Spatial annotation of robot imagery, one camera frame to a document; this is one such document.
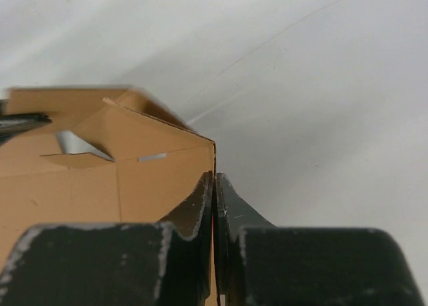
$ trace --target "black object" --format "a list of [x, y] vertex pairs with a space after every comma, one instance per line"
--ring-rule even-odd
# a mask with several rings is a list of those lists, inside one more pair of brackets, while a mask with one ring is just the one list
[[50, 124], [46, 114], [8, 114], [0, 116], [0, 146], [14, 136]]
[[372, 229], [277, 228], [209, 174], [154, 224], [40, 225], [0, 276], [1, 306], [203, 305], [211, 197], [226, 305], [422, 306], [403, 254]]

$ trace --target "box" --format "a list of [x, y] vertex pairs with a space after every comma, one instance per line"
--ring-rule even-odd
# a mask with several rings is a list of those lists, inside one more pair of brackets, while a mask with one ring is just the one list
[[215, 171], [214, 142], [137, 90], [12, 89], [5, 113], [32, 112], [52, 123], [0, 146], [2, 263], [31, 225], [155, 222]]

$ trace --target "white surface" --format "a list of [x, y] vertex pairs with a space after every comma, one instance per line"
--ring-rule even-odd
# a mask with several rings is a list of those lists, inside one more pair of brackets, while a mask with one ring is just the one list
[[0, 0], [0, 86], [134, 84], [283, 225], [374, 226], [428, 296], [428, 0]]

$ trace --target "white background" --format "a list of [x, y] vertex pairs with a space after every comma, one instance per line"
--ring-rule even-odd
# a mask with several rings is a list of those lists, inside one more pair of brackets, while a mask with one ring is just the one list
[[428, 296], [428, 0], [0, 0], [0, 17], [0, 88], [146, 88], [272, 222], [386, 229]]

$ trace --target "cardboard box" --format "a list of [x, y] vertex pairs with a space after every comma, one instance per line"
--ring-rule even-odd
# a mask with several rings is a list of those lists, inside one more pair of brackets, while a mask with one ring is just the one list
[[0, 147], [2, 263], [31, 225], [155, 222], [215, 171], [214, 142], [136, 90], [11, 90], [6, 114], [30, 112], [52, 123]]

